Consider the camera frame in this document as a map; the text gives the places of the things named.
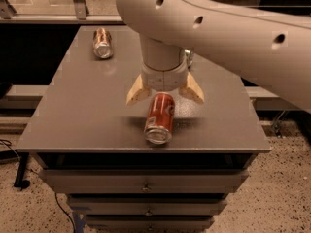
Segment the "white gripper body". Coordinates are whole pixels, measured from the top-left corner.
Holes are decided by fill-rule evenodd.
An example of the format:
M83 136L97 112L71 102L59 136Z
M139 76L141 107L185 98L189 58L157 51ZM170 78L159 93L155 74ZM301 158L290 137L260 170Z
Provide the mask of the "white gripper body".
M143 85L155 91L172 91L187 81L188 66L186 62L182 62L176 68L171 70L154 70L146 65L142 66L141 78Z

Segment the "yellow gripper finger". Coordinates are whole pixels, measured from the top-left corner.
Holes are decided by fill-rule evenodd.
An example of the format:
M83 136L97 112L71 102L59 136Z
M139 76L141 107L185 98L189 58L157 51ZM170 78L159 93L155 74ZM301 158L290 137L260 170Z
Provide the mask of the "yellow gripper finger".
M205 101L204 93L191 73L188 73L186 82L179 88L179 95L197 104Z
M132 106L137 102L147 99L151 95L151 90L144 85L142 76L139 75L126 96L126 105Z

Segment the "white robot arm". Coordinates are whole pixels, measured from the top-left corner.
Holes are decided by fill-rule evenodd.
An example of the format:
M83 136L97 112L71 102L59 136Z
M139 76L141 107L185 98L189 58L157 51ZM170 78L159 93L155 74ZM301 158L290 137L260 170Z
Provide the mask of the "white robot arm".
M311 27L304 17L210 0L116 0L141 37L143 69L172 70L188 49L311 112Z

